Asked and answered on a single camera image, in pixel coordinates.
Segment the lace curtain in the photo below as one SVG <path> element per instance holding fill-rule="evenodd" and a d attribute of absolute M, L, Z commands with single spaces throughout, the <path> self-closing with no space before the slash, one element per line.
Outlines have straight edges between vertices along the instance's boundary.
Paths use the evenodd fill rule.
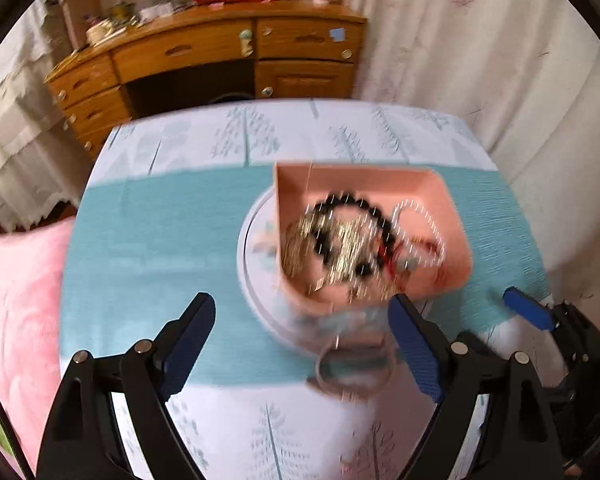
<path fill-rule="evenodd" d="M 43 83 L 70 52 L 58 6 L 36 0 L 0 45 L 0 225 L 29 228 L 61 201 L 78 206 L 90 162 Z"/>
<path fill-rule="evenodd" d="M 554 293 L 600 325 L 600 42 L 567 0 L 344 0 L 356 96 L 463 118 L 512 187 Z"/>

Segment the wooden desk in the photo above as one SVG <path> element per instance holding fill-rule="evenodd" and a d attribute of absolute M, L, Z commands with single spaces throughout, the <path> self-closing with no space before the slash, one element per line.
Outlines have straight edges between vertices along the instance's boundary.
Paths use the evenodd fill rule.
<path fill-rule="evenodd" d="M 46 83 L 95 158 L 112 127 L 143 115 L 127 86 L 159 73 L 251 60 L 258 98 L 348 98 L 365 23 L 346 7 L 298 0 L 196 7 L 70 56 Z"/>

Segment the floral curtain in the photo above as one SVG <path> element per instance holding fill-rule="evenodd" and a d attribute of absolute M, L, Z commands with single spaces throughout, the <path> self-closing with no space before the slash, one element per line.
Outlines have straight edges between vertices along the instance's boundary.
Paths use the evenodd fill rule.
<path fill-rule="evenodd" d="M 464 119 L 554 280 L 600 324 L 600 42 L 567 0 L 344 0 L 369 19 L 356 96 Z"/>

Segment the table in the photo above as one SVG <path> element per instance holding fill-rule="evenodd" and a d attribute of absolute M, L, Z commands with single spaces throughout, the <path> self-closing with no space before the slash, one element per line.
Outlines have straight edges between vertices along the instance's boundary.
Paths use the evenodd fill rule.
<path fill-rule="evenodd" d="M 280 100 L 134 121 L 113 129 L 78 212 L 64 273 L 61 359 L 81 348 L 95 356 L 126 351 L 177 318 L 198 291 L 211 293 L 216 326 L 187 386 L 168 404 L 209 479 L 394 478 L 435 409 L 405 364 L 368 404 L 316 394 L 304 384 L 314 359 L 281 345 L 258 320 L 258 304 L 284 301 L 272 256 L 256 248 L 270 218 L 276 160 L 438 171 L 464 224 L 474 271 L 463 289 L 432 302 L 429 319 L 451 337 L 473 330 L 506 357 L 527 351 L 545 384 L 563 377 L 551 336 L 502 304 L 511 285 L 545 297 L 544 271 L 513 195 L 458 118 L 365 102 Z M 115 403 L 134 470 L 148 478 L 124 401 Z M 457 466 L 462 478 L 468 463 Z"/>

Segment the pink blanket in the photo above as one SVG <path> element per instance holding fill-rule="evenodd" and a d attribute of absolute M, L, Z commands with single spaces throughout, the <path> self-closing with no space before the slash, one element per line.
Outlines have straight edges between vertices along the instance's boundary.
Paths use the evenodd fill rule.
<path fill-rule="evenodd" d="M 60 381 L 58 313 L 74 218 L 0 235 L 0 400 L 35 470 Z"/>

